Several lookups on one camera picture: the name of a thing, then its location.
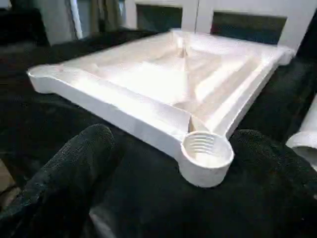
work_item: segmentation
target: white pipe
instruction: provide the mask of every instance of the white pipe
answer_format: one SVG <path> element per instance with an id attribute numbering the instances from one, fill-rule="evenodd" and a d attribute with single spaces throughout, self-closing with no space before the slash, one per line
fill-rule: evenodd
<path id="1" fill-rule="evenodd" d="M 296 154 L 317 168 L 317 96 L 302 123 L 299 132 L 287 141 L 286 145 Z"/>
<path id="2" fill-rule="evenodd" d="M 78 39 L 82 39 L 83 31 L 81 29 L 81 22 L 79 17 L 77 0 L 70 0 L 70 6 L 71 6 L 72 18 L 75 25 L 76 36 Z"/>

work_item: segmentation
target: black fabric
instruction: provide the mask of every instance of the black fabric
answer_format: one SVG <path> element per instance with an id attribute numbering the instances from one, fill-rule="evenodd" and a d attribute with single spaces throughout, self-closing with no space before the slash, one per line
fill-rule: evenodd
<path id="1" fill-rule="evenodd" d="M 316 64 L 294 59 L 280 66 L 238 126 L 286 142 L 297 133 L 317 92 Z"/>
<path id="2" fill-rule="evenodd" d="M 1 237 L 317 236 L 317 174 L 284 144 L 236 131 L 225 180 L 201 189 L 185 181 L 175 160 L 126 139 L 120 166 L 98 186 L 109 164 L 110 132 L 97 125 L 70 140 L 1 214 Z"/>
<path id="3" fill-rule="evenodd" d="M 236 131 L 224 182 L 201 189 L 177 163 L 130 140 L 102 203 L 90 217 L 95 236 L 114 238 L 316 237 L 317 174 L 285 145 Z"/>
<path id="4" fill-rule="evenodd" d="M 78 237 L 98 179 L 113 172 L 120 157 L 104 125 L 69 140 L 0 214 L 1 237 Z"/>

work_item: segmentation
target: white cabinet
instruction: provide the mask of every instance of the white cabinet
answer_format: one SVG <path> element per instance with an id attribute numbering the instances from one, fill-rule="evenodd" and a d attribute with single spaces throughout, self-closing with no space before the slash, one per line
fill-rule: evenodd
<path id="1" fill-rule="evenodd" d="M 197 32 L 298 50 L 317 0 L 200 0 Z"/>
<path id="2" fill-rule="evenodd" d="M 164 31 L 169 28 L 195 31 L 199 0 L 125 0 L 124 26 Z"/>

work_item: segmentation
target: black cloth surface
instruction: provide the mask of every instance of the black cloth surface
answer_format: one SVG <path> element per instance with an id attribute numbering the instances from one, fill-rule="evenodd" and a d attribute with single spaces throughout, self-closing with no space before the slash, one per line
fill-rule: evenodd
<path id="1" fill-rule="evenodd" d="M 0 215 L 1 237 L 317 236 L 317 174 L 285 145 L 236 131 L 225 180 L 201 189 L 172 158 L 126 139 L 120 164 L 103 125 L 67 142 Z"/>
<path id="2" fill-rule="evenodd" d="M 104 125 L 69 140 L 0 214 L 1 237 L 78 237 L 98 179 L 106 183 L 120 159 L 113 148 Z"/>
<path id="3" fill-rule="evenodd" d="M 310 220 L 305 208 L 314 211 L 314 188 L 309 184 L 304 190 L 300 184 L 305 179 L 315 181 L 315 177 L 310 167 L 282 144 L 258 132 L 237 130 L 231 143 L 234 150 L 245 153 L 239 156 L 236 151 L 234 161 L 240 164 L 232 165 L 233 172 L 229 171 L 221 186 L 199 189 L 181 177 L 177 163 L 164 153 L 57 95 L 32 91 L 24 72 L 37 64 L 69 60 L 146 35 L 149 33 L 116 32 L 52 47 L 47 52 L 38 49 L 28 55 L 0 57 L 0 115 L 5 115 L 0 117 L 0 157 L 18 184 L 23 187 L 69 138 L 101 123 L 111 129 L 115 141 L 124 141 L 126 153 L 109 190 L 95 197 L 83 237 L 278 237 L 287 234 L 286 226 L 290 231 L 306 228 L 305 222 Z M 287 135 L 298 130 L 315 95 L 315 80 L 314 64 L 295 59 L 279 67 L 239 129 L 255 129 L 284 142 Z M 259 150 L 262 157 L 254 153 Z M 279 160 L 300 164 L 296 168 L 286 166 L 284 171 Z M 270 168 L 276 168 L 272 172 L 276 172 L 276 180 L 269 180 L 270 173 L 264 174 L 271 172 Z M 308 171 L 307 177 L 298 177 L 299 170 Z M 292 171 L 294 181 L 288 174 Z M 299 191 L 299 199 L 294 191 Z M 274 202 L 281 206 L 288 202 L 298 210 L 279 210 Z M 294 220 L 287 214 L 294 214 Z"/>

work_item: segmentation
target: white plastic tray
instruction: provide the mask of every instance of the white plastic tray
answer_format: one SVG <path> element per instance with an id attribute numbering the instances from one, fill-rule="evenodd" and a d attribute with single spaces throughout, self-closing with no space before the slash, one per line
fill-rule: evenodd
<path id="1" fill-rule="evenodd" d="M 228 138 L 292 56 L 288 48 L 172 31 L 28 75 L 36 91 L 59 94 L 180 163 L 188 133 Z"/>

